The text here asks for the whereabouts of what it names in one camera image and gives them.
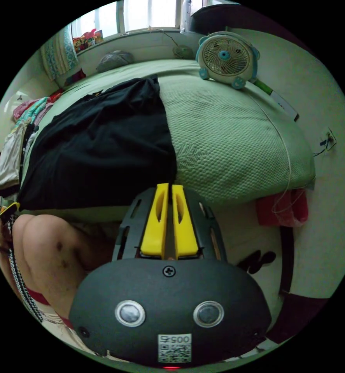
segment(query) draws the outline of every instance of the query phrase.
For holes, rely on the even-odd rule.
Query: fan grille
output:
[[[226,61],[219,57],[221,51],[228,51],[230,58]],[[220,75],[238,75],[249,66],[250,55],[246,48],[230,38],[216,38],[205,46],[202,58],[212,72]]]

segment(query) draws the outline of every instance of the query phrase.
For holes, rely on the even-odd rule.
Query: printed number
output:
[[[182,343],[182,342],[185,342],[185,343],[188,343],[189,342],[189,337],[188,336],[185,336],[185,337],[171,337],[171,342],[172,343]]]

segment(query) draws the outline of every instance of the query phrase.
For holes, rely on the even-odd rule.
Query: green bedspread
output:
[[[313,154],[302,131],[273,99],[251,83],[236,91],[215,81],[204,81],[198,70],[195,61],[158,60],[86,78],[56,101],[41,120],[39,131],[86,94],[157,73],[177,155],[176,183],[195,189],[218,208],[283,192],[287,186],[304,187],[314,179]],[[102,222],[121,219],[126,209],[44,212]]]

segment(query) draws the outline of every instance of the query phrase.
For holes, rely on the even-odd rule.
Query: striped curtain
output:
[[[51,37],[40,48],[40,51],[44,69],[50,80],[56,79],[78,65],[78,57],[72,43],[70,25]]]

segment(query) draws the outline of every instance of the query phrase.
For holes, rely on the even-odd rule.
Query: black robot casing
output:
[[[271,315],[256,281],[224,261],[123,259],[88,275],[70,320],[100,355],[183,368],[253,349]]]

